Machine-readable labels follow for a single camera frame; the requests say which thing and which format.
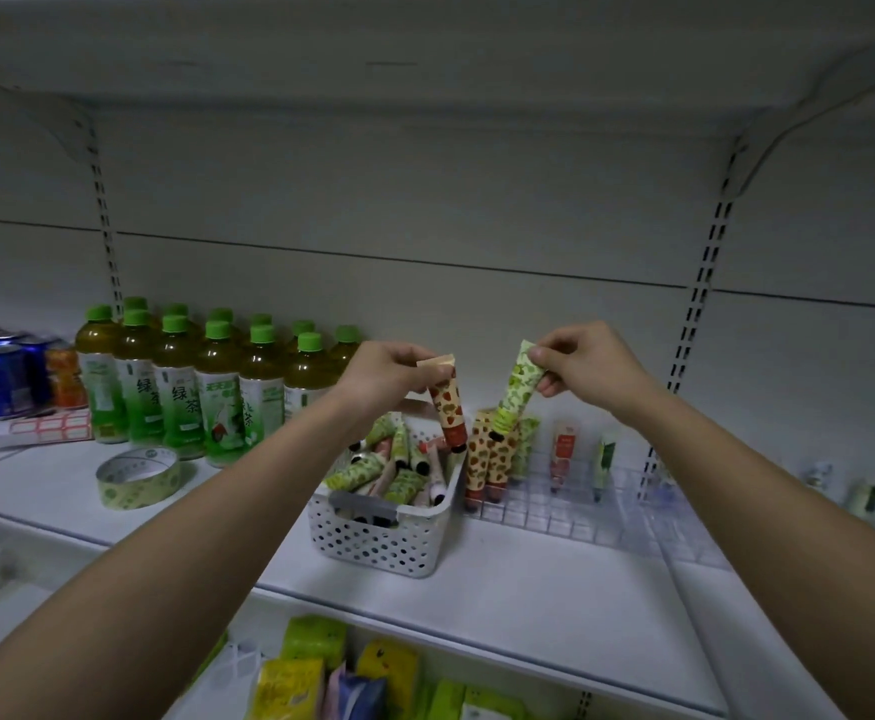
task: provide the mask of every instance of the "plastic basket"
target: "plastic basket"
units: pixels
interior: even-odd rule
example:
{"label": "plastic basket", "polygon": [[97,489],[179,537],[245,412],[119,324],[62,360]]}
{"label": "plastic basket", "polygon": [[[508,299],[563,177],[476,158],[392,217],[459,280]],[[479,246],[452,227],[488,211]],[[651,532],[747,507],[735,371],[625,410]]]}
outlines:
{"label": "plastic basket", "polygon": [[[440,424],[436,420],[405,414],[404,421],[414,444],[441,435]],[[444,467],[447,497],[433,508],[395,505],[380,498],[329,490],[321,483],[308,504],[314,547],[325,556],[370,569],[381,569],[415,579],[430,576],[437,568],[437,558],[451,519],[465,454],[451,454],[448,457]],[[339,469],[341,464],[346,465],[349,455],[342,455],[332,470]],[[370,522],[359,523],[350,519],[354,513],[391,523],[396,521],[396,525],[382,528]]]}

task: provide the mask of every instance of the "forearm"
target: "forearm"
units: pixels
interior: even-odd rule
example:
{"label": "forearm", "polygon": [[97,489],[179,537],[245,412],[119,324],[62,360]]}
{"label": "forearm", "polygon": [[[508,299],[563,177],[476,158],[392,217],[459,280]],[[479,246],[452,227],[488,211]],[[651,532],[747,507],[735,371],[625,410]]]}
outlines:
{"label": "forearm", "polygon": [[630,421],[832,699],[875,717],[875,531],[662,389]]}
{"label": "forearm", "polygon": [[0,645],[0,718],[161,717],[353,426],[332,391],[61,588]]}

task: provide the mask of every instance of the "hand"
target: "hand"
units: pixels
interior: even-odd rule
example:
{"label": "hand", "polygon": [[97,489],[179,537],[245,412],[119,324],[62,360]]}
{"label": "hand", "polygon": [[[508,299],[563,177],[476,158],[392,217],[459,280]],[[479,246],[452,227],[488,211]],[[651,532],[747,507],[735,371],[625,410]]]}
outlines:
{"label": "hand", "polygon": [[548,370],[537,387],[544,397],[569,388],[581,401],[608,410],[625,424],[646,399],[662,390],[602,320],[551,331],[528,356]]}
{"label": "hand", "polygon": [[394,409],[407,392],[423,392],[427,387],[451,378],[450,365],[417,365],[437,354],[413,343],[366,340],[360,345],[335,391],[359,414],[357,439],[366,435],[374,420]]}

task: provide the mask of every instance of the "shelf bracket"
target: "shelf bracket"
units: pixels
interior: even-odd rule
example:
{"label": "shelf bracket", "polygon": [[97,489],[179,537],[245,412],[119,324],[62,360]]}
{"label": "shelf bracket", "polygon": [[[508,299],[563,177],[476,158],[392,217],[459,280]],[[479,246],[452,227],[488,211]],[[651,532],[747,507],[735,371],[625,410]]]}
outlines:
{"label": "shelf bracket", "polygon": [[875,93],[875,47],[852,53],[832,66],[810,95],[757,118],[734,146],[735,164],[724,183],[726,199],[739,197],[779,143],[791,132]]}
{"label": "shelf bracket", "polygon": [[26,119],[49,133],[78,164],[90,164],[92,121],[88,113],[59,95],[23,93],[0,86],[0,110],[14,118]]}

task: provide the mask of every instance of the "person's left hand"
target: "person's left hand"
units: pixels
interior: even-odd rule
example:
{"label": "person's left hand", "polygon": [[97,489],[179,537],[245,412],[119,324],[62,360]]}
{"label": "person's left hand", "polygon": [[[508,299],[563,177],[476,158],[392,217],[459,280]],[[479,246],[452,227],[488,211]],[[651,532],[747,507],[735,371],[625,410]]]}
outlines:
{"label": "person's left hand", "polygon": [[414,343],[366,340],[360,345],[335,386],[359,417],[356,439],[370,432],[374,420],[400,404],[407,392],[420,393],[451,378],[450,365],[417,365],[436,355]]}

